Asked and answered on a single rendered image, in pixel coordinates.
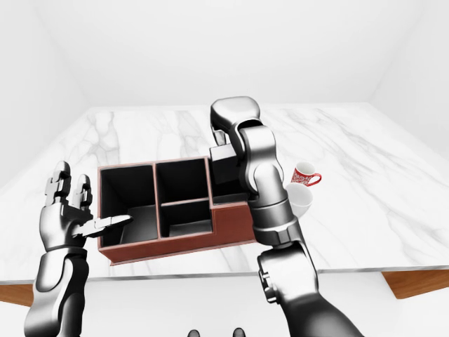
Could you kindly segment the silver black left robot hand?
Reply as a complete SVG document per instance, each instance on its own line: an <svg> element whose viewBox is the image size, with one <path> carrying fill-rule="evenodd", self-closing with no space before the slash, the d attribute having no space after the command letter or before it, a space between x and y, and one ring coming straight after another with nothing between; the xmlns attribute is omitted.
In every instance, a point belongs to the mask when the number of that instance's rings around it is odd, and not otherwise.
<svg viewBox="0 0 449 337"><path fill-rule="evenodd" d="M80 175L71 204L67 200L70 189L70 166L60 161L47 181L40 215L39 231L47 252L67 246L82 248L88 237L99 237L133 221L130 215L94 218L90 210L91 181L86 174Z"/></svg>

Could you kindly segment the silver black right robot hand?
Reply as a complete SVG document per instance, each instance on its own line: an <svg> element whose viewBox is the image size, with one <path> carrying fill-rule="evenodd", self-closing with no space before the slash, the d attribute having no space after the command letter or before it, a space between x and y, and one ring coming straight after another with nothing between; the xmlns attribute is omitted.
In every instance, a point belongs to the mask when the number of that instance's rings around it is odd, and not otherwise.
<svg viewBox="0 0 449 337"><path fill-rule="evenodd" d="M218 145L226 143L227 134L231 144L243 151L245 145L239 131L261 125L260 107L248 96L218 99L210 107L210 126Z"/></svg>

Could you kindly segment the red-brown desk caddy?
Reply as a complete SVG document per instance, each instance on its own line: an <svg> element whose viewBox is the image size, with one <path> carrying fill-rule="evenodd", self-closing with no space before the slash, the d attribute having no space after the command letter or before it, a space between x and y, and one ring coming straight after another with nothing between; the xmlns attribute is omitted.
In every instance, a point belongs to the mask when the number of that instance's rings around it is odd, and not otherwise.
<svg viewBox="0 0 449 337"><path fill-rule="evenodd" d="M98 239L112 265L255 242L246 193L217 184L207 157L98 169L98 214L133 222Z"/></svg>

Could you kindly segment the brown wooden table support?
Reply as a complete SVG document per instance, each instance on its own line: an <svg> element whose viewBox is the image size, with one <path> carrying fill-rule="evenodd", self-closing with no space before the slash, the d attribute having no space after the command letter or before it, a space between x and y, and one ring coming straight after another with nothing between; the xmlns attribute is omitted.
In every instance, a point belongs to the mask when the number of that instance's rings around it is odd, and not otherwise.
<svg viewBox="0 0 449 337"><path fill-rule="evenodd" d="M449 287L449 270L382 272L397 299L411 298Z"/></svg>
<svg viewBox="0 0 449 337"><path fill-rule="evenodd" d="M33 301L33 284L0 284L0 302L30 307Z"/></svg>

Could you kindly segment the red patterned mug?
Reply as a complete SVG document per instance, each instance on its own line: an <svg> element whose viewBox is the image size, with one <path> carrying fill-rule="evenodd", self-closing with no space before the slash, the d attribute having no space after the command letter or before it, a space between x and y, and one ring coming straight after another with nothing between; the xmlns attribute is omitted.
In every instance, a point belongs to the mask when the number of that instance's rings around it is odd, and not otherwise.
<svg viewBox="0 0 449 337"><path fill-rule="evenodd" d="M321 182L322 175L316 172L315 166L307 161L300 161L296 164L292 183L300 183L310 187Z"/></svg>

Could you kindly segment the white mug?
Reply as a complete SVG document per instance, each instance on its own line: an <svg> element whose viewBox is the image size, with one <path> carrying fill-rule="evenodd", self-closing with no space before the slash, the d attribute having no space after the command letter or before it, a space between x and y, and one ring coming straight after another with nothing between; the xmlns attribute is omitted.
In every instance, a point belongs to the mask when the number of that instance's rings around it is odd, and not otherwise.
<svg viewBox="0 0 449 337"><path fill-rule="evenodd" d="M301 183L290 183L286 190L293 213L301 218L314 200L311 190Z"/></svg>

